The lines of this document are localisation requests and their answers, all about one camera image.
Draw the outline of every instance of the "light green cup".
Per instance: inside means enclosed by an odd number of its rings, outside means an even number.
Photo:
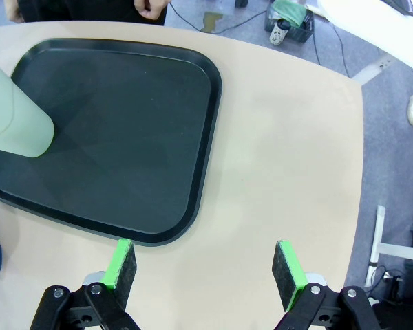
[[[53,137],[49,116],[0,69],[0,150],[38,157]]]

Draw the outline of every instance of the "screw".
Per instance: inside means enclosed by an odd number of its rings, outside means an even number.
[[[100,293],[101,293],[101,289],[102,289],[102,287],[97,284],[97,285],[94,285],[94,286],[90,289],[90,292],[91,292],[92,294],[100,294]]]
[[[313,294],[319,294],[320,291],[321,291],[321,289],[316,285],[314,285],[313,287],[310,288],[310,292],[312,292]]]
[[[350,289],[347,291],[347,295],[351,298],[354,298],[357,296],[357,292],[354,289]]]
[[[64,294],[64,290],[61,289],[60,287],[57,287],[57,288],[54,290],[54,297],[55,297],[55,298],[60,298],[63,294]]]

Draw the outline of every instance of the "black tray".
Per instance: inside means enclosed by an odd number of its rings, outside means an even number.
[[[38,158],[0,151],[0,201],[142,245],[189,228],[222,90],[206,56],[52,39],[27,52],[12,79],[52,118],[55,136]]]

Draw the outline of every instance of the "cable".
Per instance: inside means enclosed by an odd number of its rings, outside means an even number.
[[[321,62],[319,61],[318,51],[317,51],[317,44],[315,43],[315,28],[314,28],[314,33],[312,33],[312,38],[314,40],[314,50],[315,50],[315,55],[317,56],[318,65],[321,65]]]
[[[245,23],[248,23],[251,19],[254,19],[255,17],[258,17],[258,16],[260,16],[261,14],[264,14],[265,12],[266,12],[265,10],[262,11],[262,12],[259,12],[258,14],[255,14],[255,15],[251,16],[251,17],[248,18],[247,20],[245,20],[245,21],[243,21],[243,22],[241,22],[241,23],[238,23],[237,25],[227,27],[226,29],[223,29],[222,31],[219,31],[219,32],[212,32],[211,34],[221,34],[221,33],[225,32],[225,31],[228,31],[228,30],[231,30],[231,29],[234,29],[234,28],[238,28],[239,26],[244,25]]]
[[[339,36],[338,31],[337,31],[337,29],[335,28],[335,25],[331,24],[331,26],[332,26],[332,29],[333,29],[333,30],[335,31],[335,33],[337,34],[339,43],[341,44],[341,55],[343,56],[344,69],[346,69],[347,77],[350,78],[349,71],[347,70],[346,58],[344,57],[344,44],[343,44],[343,41],[341,40],[341,37]]]
[[[173,6],[173,4],[172,4],[171,2],[170,2],[170,6],[171,6],[171,8],[173,9],[174,13],[175,13],[180,19],[182,19],[186,24],[190,25],[190,26],[191,26],[194,30],[196,30],[196,31],[203,32],[201,29],[197,28],[194,24],[190,23],[190,22],[187,21],[184,17],[182,17],[182,15],[178,13],[178,11],[174,8],[174,6]],[[223,29],[222,31],[219,31],[219,32],[205,32],[205,33],[209,33],[209,34],[222,34],[222,33],[225,32],[225,31],[228,31],[228,30],[231,30],[231,29],[234,29],[234,28],[238,28],[239,26],[248,23],[250,20],[252,20],[252,19],[254,19],[255,17],[258,17],[258,16],[264,14],[265,12],[266,12],[265,10],[262,11],[262,12],[259,12],[258,14],[255,14],[255,15],[251,16],[251,17],[248,18],[247,20],[245,20],[245,21],[243,21],[243,22],[241,22],[241,23],[238,23],[237,25],[227,27],[227,28]]]
[[[377,286],[379,285],[379,283],[381,283],[381,281],[382,281],[383,278],[384,278],[385,273],[387,272],[387,268],[385,268],[385,266],[383,266],[383,265],[378,266],[378,267],[373,271],[373,273],[372,273],[372,278],[374,278],[374,275],[375,275],[376,271],[377,271],[379,268],[384,268],[384,272],[383,272],[382,275],[380,276],[378,282],[372,287],[372,289],[366,291],[366,293],[368,294],[367,297],[370,297],[370,296],[372,295],[372,292],[377,288]]]
[[[403,272],[402,270],[399,270],[397,268],[393,268],[393,269],[389,269],[387,272],[399,272],[401,275],[404,276],[404,280],[407,281],[408,275],[407,275],[407,273]]]
[[[196,26],[194,26],[193,24],[191,24],[190,22],[188,22],[186,19],[184,19],[184,18],[182,17],[182,15],[180,15],[180,14],[178,13],[178,11],[174,8],[174,6],[173,6],[173,4],[172,4],[171,2],[170,2],[170,6],[171,6],[171,8],[173,8],[174,13],[175,13],[176,15],[178,15],[180,19],[182,19],[186,24],[190,25],[194,30],[201,32]]]

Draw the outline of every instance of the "white table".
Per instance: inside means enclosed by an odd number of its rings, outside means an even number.
[[[413,69],[413,16],[402,15],[381,0],[318,0],[318,4],[330,22],[387,53],[354,77],[362,85],[394,58]]]
[[[33,45],[83,37],[164,43],[208,56],[223,92],[193,226],[161,247],[136,247],[127,312],[144,329],[273,329],[283,315],[271,265],[292,241],[305,271],[341,289],[352,249],[363,162],[360,85],[275,50],[220,36],[129,23],[0,27],[11,74]],[[28,329],[50,285],[78,289],[108,266],[113,239],[0,202],[0,329]]]

